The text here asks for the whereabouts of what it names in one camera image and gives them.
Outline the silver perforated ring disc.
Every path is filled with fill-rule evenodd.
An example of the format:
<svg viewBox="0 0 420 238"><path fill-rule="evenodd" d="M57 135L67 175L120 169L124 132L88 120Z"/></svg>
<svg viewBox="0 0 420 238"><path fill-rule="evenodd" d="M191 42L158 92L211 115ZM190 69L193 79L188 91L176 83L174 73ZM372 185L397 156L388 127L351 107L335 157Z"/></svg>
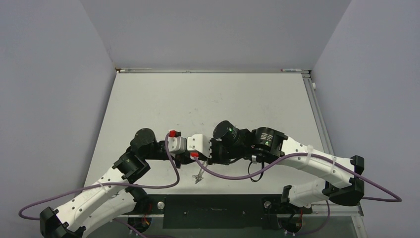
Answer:
<svg viewBox="0 0 420 238"><path fill-rule="evenodd" d="M208 166L208 162L204 161L202 163L202 165L206 168ZM192 176L195 179L195 184L198 184L199 182L201 182L204 179L203 178L204 172L205 172L205 170L203 170L203 168L200 168L199 172L196 175Z"/></svg>

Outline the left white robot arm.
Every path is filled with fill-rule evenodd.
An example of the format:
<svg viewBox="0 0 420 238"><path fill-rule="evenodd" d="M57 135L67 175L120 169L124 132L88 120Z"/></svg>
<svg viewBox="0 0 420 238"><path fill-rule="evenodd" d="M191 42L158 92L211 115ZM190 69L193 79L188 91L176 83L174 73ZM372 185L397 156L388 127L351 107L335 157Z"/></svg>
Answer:
<svg viewBox="0 0 420 238"><path fill-rule="evenodd" d="M178 157L188 151L188 139L170 131L163 141L143 128L136 132L127 150L91 186L57 208L47 207L39 216L40 232L45 238L85 238L92 231L129 212L142 213L148 205L145 189L165 189L180 182ZM136 182L149 170L148 159L168 160L176 181L169 185L139 185Z"/></svg>

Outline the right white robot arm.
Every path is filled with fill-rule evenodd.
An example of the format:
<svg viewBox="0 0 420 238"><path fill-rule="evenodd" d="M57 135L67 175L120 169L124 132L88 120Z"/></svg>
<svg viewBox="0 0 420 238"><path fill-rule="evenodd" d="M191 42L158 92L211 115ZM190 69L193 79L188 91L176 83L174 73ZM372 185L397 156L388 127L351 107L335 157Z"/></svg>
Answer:
<svg viewBox="0 0 420 238"><path fill-rule="evenodd" d="M305 184L284 186L280 206L286 212L327 200L356 206L365 194L365 184L358 177L364 171L364 159L360 156L335 157L275 129L238 129L227 120L215 127L210 143L211 159L216 164L246 159L289 166L315 176L315 180Z"/></svg>

